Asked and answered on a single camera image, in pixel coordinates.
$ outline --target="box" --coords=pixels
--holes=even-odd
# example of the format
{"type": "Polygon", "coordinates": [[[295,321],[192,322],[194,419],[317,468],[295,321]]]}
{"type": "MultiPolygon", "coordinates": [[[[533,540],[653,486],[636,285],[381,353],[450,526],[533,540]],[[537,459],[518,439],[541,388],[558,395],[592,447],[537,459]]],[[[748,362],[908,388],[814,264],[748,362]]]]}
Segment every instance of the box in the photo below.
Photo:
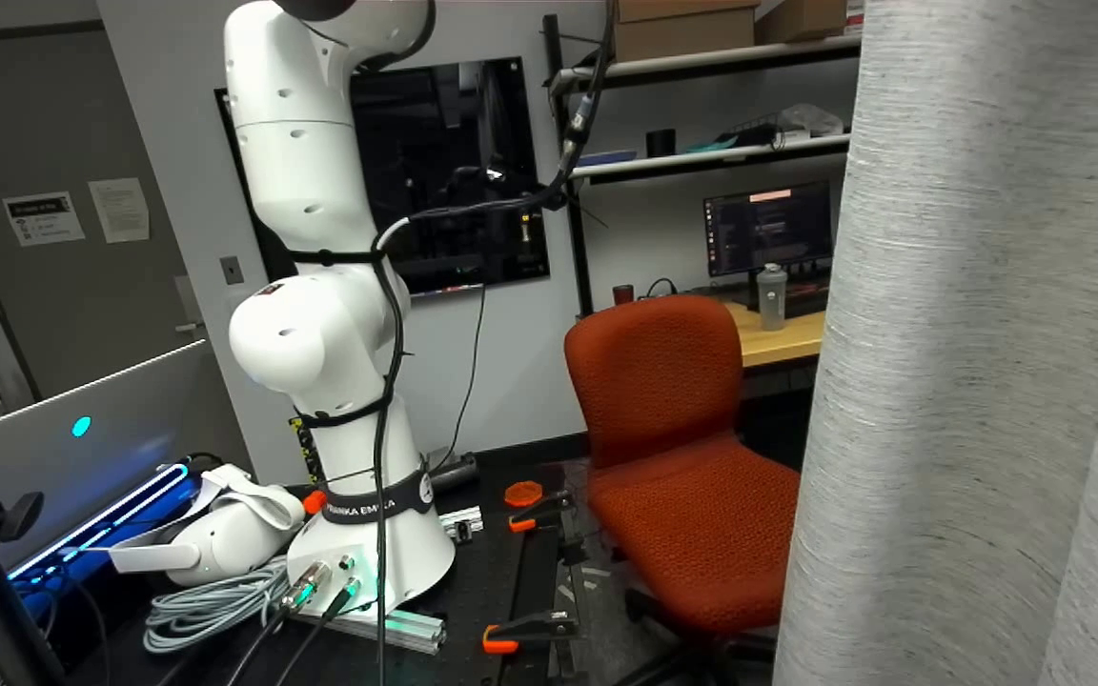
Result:
{"type": "Polygon", "coordinates": [[[674,14],[748,10],[757,0],[619,0],[619,21],[650,21],[674,14]]]}
{"type": "Polygon", "coordinates": [[[847,0],[762,0],[761,42],[818,42],[847,29],[847,0]]]}
{"type": "Polygon", "coordinates": [[[738,44],[750,44],[750,8],[748,10],[679,14],[679,17],[619,21],[613,28],[619,61],[702,52],[702,49],[738,49],[738,44]]]}

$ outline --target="water bottle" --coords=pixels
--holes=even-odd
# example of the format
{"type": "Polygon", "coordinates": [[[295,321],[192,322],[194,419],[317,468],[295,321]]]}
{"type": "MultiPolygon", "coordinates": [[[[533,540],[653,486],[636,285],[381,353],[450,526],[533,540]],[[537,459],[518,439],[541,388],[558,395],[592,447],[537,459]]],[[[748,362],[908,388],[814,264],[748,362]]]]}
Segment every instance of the water bottle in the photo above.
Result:
{"type": "Polygon", "coordinates": [[[762,327],[786,322],[786,270],[777,264],[768,264],[757,274],[757,306],[762,313],[762,327]]]}

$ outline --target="sign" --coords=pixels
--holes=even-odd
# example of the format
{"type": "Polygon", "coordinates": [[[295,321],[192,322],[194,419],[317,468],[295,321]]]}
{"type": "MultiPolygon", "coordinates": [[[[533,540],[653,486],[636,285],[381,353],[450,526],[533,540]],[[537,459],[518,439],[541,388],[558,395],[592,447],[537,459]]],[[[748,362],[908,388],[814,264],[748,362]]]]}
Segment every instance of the sign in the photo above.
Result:
{"type": "Polygon", "coordinates": [[[139,179],[88,183],[107,242],[139,242],[154,235],[154,216],[139,179]]]}
{"type": "Polygon", "coordinates": [[[88,238],[70,190],[3,198],[23,246],[88,238]]]}

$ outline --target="black cable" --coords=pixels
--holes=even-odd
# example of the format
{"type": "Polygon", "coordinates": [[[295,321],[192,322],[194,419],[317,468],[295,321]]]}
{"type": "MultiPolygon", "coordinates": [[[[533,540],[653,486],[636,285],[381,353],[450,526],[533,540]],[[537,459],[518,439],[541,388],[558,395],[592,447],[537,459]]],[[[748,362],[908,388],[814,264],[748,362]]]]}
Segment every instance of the black cable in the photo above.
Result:
{"type": "Polygon", "coordinates": [[[463,401],[463,406],[458,406],[458,424],[453,424],[453,429],[450,429],[450,447],[448,447],[448,452],[440,456],[440,463],[448,463],[448,459],[458,456],[463,424],[464,424],[464,415],[468,415],[472,388],[476,388],[476,351],[482,351],[486,301],[489,301],[486,289],[482,289],[476,297],[482,297],[482,301],[476,301],[476,322],[472,322],[468,386],[464,386],[464,401],[463,401]]]}
{"type": "Polygon", "coordinates": [[[381,231],[381,238],[373,242],[373,251],[387,251],[391,238],[398,231],[403,231],[409,223],[420,223],[420,222],[448,222],[448,216],[468,216],[468,213],[518,213],[518,208],[558,208],[565,205],[565,194],[569,194],[569,179],[592,139],[592,128],[597,128],[597,111],[600,111],[600,97],[603,97],[603,82],[607,82],[607,72],[611,72],[611,61],[613,61],[613,17],[619,17],[619,0],[607,0],[607,29],[603,29],[603,49],[597,56],[597,76],[592,76],[592,86],[584,95],[584,111],[581,111],[581,127],[569,128],[569,152],[561,161],[561,170],[553,175],[551,185],[533,190],[533,194],[524,194],[524,198],[497,198],[497,203],[468,203],[468,205],[431,205],[431,208],[420,208],[420,213],[409,213],[401,216],[398,223],[391,223],[381,231]]]}
{"type": "Polygon", "coordinates": [[[295,679],[299,659],[306,659],[306,653],[314,646],[314,641],[327,630],[327,621],[353,600],[353,589],[340,589],[327,609],[317,616],[314,631],[290,653],[283,673],[276,686],[288,686],[295,679]]]}
{"type": "Polygon", "coordinates": [[[112,654],[112,646],[107,646],[105,609],[100,609],[95,594],[92,594],[84,581],[77,581],[77,594],[88,600],[88,609],[92,609],[92,616],[95,616],[100,654],[105,654],[105,683],[112,686],[112,683],[114,683],[114,654],[112,654]]]}
{"type": "Polygon", "coordinates": [[[114,683],[114,654],[112,654],[112,645],[107,645],[107,616],[105,616],[105,606],[95,600],[95,594],[70,574],[70,561],[59,555],[59,574],[84,598],[84,606],[92,609],[95,616],[95,641],[100,641],[100,659],[105,659],[105,686],[114,683]]]}
{"type": "Polygon", "coordinates": [[[250,653],[241,654],[236,672],[228,673],[226,686],[236,686],[243,679],[243,672],[252,668],[256,653],[283,630],[283,621],[276,623],[261,623],[256,641],[250,645],[250,653]]]}
{"type": "Polygon", "coordinates": [[[565,33],[565,29],[558,29],[558,36],[565,36],[565,42],[584,42],[584,44],[603,44],[603,36],[592,36],[592,33],[565,33]]]}
{"type": "Polygon", "coordinates": [[[41,630],[41,635],[50,641],[50,631],[55,631],[55,623],[59,623],[59,606],[63,606],[63,589],[55,589],[50,581],[11,581],[11,589],[21,594],[21,598],[32,598],[32,594],[48,594],[50,598],[50,606],[36,616],[39,621],[39,630],[41,630]]]}
{"type": "Polygon", "coordinates": [[[650,285],[650,297],[661,297],[661,292],[658,292],[661,285],[669,285],[669,292],[679,292],[673,279],[658,279],[658,280],[650,285]]]}
{"type": "MultiPolygon", "coordinates": [[[[584,155],[584,143],[597,128],[597,111],[600,111],[600,97],[603,97],[603,78],[607,78],[607,69],[611,69],[611,56],[613,56],[613,14],[619,14],[619,0],[607,0],[607,29],[603,29],[603,49],[600,49],[600,61],[597,61],[597,76],[592,76],[592,90],[588,90],[588,111],[584,111],[584,122],[574,128],[569,136],[569,152],[565,152],[565,165],[561,170],[553,175],[551,185],[541,185],[537,194],[524,194],[524,198],[500,198],[500,203],[472,203],[472,205],[440,205],[440,208],[420,208],[420,213],[409,213],[403,222],[391,223],[387,231],[378,231],[369,238],[369,256],[387,256],[391,238],[409,227],[409,223],[420,223],[420,222],[442,222],[442,216],[468,216],[468,213],[517,213],[517,208],[541,208],[541,205],[561,205],[565,194],[569,194],[569,179],[574,179],[574,167],[581,165],[584,155]]],[[[373,274],[381,280],[381,292],[387,292],[387,307],[395,315],[395,353],[391,353],[391,368],[387,368],[387,404],[378,406],[378,426],[373,426],[373,449],[369,449],[369,468],[373,468],[373,484],[378,484],[378,503],[387,503],[387,429],[391,429],[391,406],[395,406],[395,392],[398,392],[398,377],[401,377],[401,357],[403,357],[403,313],[401,313],[401,297],[395,289],[395,279],[391,279],[391,259],[378,259],[373,264],[373,274]]],[[[387,635],[391,635],[391,519],[387,519],[387,508],[373,508],[373,526],[378,526],[378,623],[373,623],[373,641],[378,641],[378,686],[387,686],[387,635]]],[[[306,645],[290,654],[278,686],[290,679],[290,672],[299,668],[303,653],[317,641],[317,631],[327,623],[327,616],[317,621],[317,630],[306,635],[306,645]]]]}
{"type": "MultiPolygon", "coordinates": [[[[381,280],[381,292],[387,292],[387,306],[395,313],[395,357],[391,357],[391,372],[387,372],[387,406],[378,415],[378,426],[373,426],[373,484],[378,484],[378,503],[387,503],[387,429],[391,429],[391,406],[395,406],[395,392],[398,392],[398,372],[401,372],[401,357],[403,357],[403,313],[401,313],[401,301],[398,301],[398,289],[395,289],[395,279],[391,279],[391,264],[373,264],[373,274],[381,280]]],[[[391,510],[387,508],[373,508],[373,538],[378,538],[378,609],[373,609],[373,659],[378,659],[378,686],[387,686],[391,672],[391,510]]]]}

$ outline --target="chair base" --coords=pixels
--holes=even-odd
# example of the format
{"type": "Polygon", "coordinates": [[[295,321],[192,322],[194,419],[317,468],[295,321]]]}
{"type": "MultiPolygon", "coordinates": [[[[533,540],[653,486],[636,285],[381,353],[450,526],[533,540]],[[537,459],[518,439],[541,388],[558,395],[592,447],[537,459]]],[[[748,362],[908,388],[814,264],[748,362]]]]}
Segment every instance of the chair base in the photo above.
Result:
{"type": "Polygon", "coordinates": [[[776,668],[776,645],[771,635],[748,635],[738,645],[714,645],[714,641],[688,641],[688,631],[665,612],[665,606],[644,589],[625,589],[625,612],[633,621],[653,616],[669,631],[684,635],[673,653],[658,654],[653,661],[630,672],[619,686],[661,686],[674,673],[711,673],[717,686],[739,686],[738,659],[768,661],[776,668]]]}

